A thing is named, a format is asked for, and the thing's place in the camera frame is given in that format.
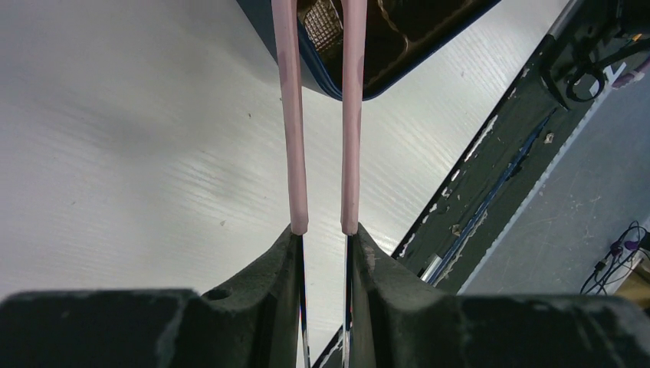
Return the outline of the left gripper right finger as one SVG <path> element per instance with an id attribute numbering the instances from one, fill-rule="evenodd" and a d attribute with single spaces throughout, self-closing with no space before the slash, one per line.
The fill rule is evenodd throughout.
<path id="1" fill-rule="evenodd" d="M 447 294 L 364 228 L 350 254 L 353 367 L 649 365 L 649 319 L 620 297 Z"/>

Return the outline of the blue chocolate box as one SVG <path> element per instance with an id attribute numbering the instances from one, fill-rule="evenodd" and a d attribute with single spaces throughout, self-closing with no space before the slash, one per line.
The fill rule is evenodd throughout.
<path id="1" fill-rule="evenodd" d="M 296 1 L 298 64 L 303 87 L 341 100 L 344 3 Z M 369 1 L 363 98 L 371 100 L 460 35 L 495 1 Z"/>

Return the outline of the pink cat paw tongs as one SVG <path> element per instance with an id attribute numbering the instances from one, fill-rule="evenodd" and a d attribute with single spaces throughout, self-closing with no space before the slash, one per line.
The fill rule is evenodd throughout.
<path id="1" fill-rule="evenodd" d="M 271 10 L 284 117 L 291 239 L 297 244 L 299 269 L 304 270 L 303 236 L 307 232 L 309 218 L 297 2 L 273 1 Z M 365 1 L 343 2 L 343 163 L 340 220 L 342 232 L 346 236 L 345 307 L 341 334 L 343 367 L 350 366 L 352 350 L 353 237 L 359 230 L 366 19 Z"/>

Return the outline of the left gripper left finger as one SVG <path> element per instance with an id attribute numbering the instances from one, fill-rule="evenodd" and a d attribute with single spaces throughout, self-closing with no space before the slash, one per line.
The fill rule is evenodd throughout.
<path id="1" fill-rule="evenodd" d="M 189 289 L 27 291 L 1 303 L 3 367 L 293 367 L 304 266 L 285 230 L 246 268 Z"/>

